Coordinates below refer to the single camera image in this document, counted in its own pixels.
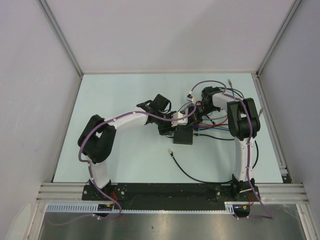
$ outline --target reflective surface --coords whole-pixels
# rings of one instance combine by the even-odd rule
[[[241,219],[223,214],[123,214],[113,220],[91,216],[64,226],[44,221],[40,240],[305,240],[295,205],[267,206],[275,220]],[[265,214],[254,205],[251,214]],[[77,213],[46,213],[54,223]]]

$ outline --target wall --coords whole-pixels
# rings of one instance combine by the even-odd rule
[[[262,72],[289,169],[320,223],[320,1],[303,1]]]
[[[294,0],[47,0],[85,73],[255,71]]]
[[[58,157],[80,78],[35,0],[1,2],[0,239]]]

